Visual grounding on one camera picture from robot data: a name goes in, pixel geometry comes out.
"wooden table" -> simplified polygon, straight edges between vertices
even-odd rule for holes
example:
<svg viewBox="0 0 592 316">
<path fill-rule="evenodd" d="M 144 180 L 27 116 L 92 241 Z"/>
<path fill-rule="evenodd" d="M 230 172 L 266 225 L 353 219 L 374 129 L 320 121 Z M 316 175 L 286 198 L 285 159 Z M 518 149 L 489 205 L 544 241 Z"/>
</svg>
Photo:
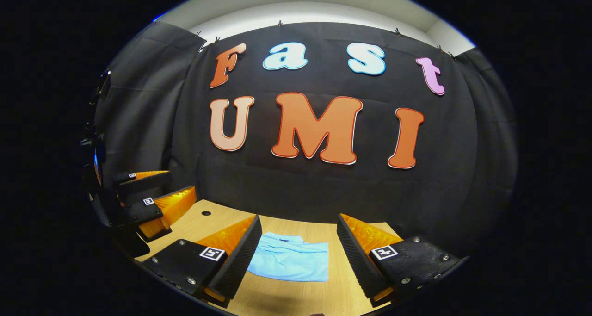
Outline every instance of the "wooden table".
<svg viewBox="0 0 592 316">
<path fill-rule="evenodd" d="M 211 215 L 202 215 L 203 211 L 209 211 Z M 171 225 L 172 233 L 148 243 L 150 253 L 137 257 L 137 260 L 144 261 L 152 257 L 179 238 L 196 242 L 252 215 L 253 213 L 199 200 L 181 219 Z M 305 242 L 328 242 L 329 280 L 291 282 L 263 278 L 247 271 L 226 311 L 240 316 L 309 316 L 317 313 L 326 316 L 357 316 L 378 309 L 372 308 L 358 284 L 339 242 L 335 223 L 304 223 L 263 215 L 259 217 L 264 234 L 270 231 L 282 235 L 299 235 Z M 396 235 L 387 223 L 372 225 Z"/>
</svg>

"white wall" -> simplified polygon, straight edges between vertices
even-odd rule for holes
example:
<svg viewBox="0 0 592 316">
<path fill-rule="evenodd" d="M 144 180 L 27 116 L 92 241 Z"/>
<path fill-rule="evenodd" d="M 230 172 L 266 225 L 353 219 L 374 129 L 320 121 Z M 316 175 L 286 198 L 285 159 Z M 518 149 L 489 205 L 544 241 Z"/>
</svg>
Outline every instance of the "white wall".
<svg viewBox="0 0 592 316">
<path fill-rule="evenodd" d="M 442 19 L 438 19 L 432 25 L 427 31 L 427 35 L 436 42 L 436 45 L 441 45 L 442 50 L 450 51 L 455 56 L 475 47 L 475 44 L 468 38 Z"/>
<path fill-rule="evenodd" d="M 327 2 L 280 2 L 247 8 L 222 15 L 201 25 L 189 29 L 205 38 L 205 46 L 213 43 L 216 36 L 226 38 L 249 30 L 277 25 L 303 22 L 338 22 L 355 25 L 368 25 L 379 29 L 394 31 L 398 28 L 401 34 L 437 46 L 436 42 L 425 32 L 406 23 L 374 12 L 352 6 L 329 4 Z"/>
</svg>

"orange letter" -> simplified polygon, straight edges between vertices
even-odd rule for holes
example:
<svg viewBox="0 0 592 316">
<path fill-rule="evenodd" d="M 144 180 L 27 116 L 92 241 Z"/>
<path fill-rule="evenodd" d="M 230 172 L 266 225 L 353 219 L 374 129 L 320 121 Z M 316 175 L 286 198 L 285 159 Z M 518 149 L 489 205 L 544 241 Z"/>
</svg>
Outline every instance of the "orange letter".
<svg viewBox="0 0 592 316">
<path fill-rule="evenodd" d="M 224 151 L 233 152 L 241 148 L 245 143 L 247 136 L 247 120 L 249 118 L 249 107 L 253 105 L 255 99 L 252 96 L 241 96 L 234 100 L 236 107 L 236 126 L 234 135 L 226 137 L 224 135 L 224 110 L 228 107 L 228 99 L 216 99 L 210 103 L 212 110 L 212 119 L 210 122 L 210 137 L 216 147 Z"/>
<path fill-rule="evenodd" d="M 392 168 L 409 169 L 415 166 L 415 144 L 419 124 L 423 123 L 423 114 L 419 111 L 399 108 L 395 110 L 399 118 L 399 139 L 395 153 L 388 159 L 388 165 Z"/>
<path fill-rule="evenodd" d="M 237 53 L 243 53 L 247 49 L 247 44 L 241 43 L 234 48 L 224 51 L 218 55 L 216 60 L 218 64 L 216 65 L 216 73 L 214 74 L 214 79 L 210 82 L 210 88 L 218 87 L 221 84 L 224 84 L 226 80 L 228 80 L 228 75 L 226 75 L 226 69 L 228 71 L 232 71 L 234 66 L 236 65 Z"/>
<path fill-rule="evenodd" d="M 327 147 L 321 151 L 321 160 L 338 164 L 353 164 L 353 131 L 362 102 L 353 97 L 338 96 L 329 103 L 317 119 L 308 99 L 300 93 L 283 93 L 275 99 L 282 106 L 279 140 L 272 147 L 275 156 L 295 158 L 294 132 L 298 135 L 304 156 L 312 158 L 328 135 Z"/>
</svg>

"folded shirt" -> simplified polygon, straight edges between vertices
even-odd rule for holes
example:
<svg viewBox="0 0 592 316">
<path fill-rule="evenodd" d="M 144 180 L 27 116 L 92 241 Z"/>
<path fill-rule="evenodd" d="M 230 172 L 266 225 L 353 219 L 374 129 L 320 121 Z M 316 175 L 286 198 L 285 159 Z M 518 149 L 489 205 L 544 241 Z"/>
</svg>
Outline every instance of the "folded shirt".
<svg viewBox="0 0 592 316">
<path fill-rule="evenodd" d="M 261 235 L 247 271 L 289 281 L 329 280 L 328 242 L 306 243 L 300 236 L 267 232 Z"/>
</svg>

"light blue letter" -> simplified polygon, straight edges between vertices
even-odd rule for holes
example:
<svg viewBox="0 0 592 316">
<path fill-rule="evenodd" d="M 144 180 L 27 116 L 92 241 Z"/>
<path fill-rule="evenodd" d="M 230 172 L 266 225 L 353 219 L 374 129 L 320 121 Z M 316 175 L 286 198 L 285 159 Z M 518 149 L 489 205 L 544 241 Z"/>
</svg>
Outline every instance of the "light blue letter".
<svg viewBox="0 0 592 316">
<path fill-rule="evenodd" d="M 302 43 L 290 42 L 274 46 L 269 50 L 273 55 L 268 56 L 263 61 L 265 69 L 299 69 L 304 67 L 308 61 L 304 59 L 306 47 Z"/>
<path fill-rule="evenodd" d="M 387 65 L 382 60 L 384 51 L 378 46 L 352 43 L 347 46 L 346 51 L 350 57 L 355 58 L 347 61 L 347 65 L 353 72 L 379 75 L 387 68 Z"/>
</svg>

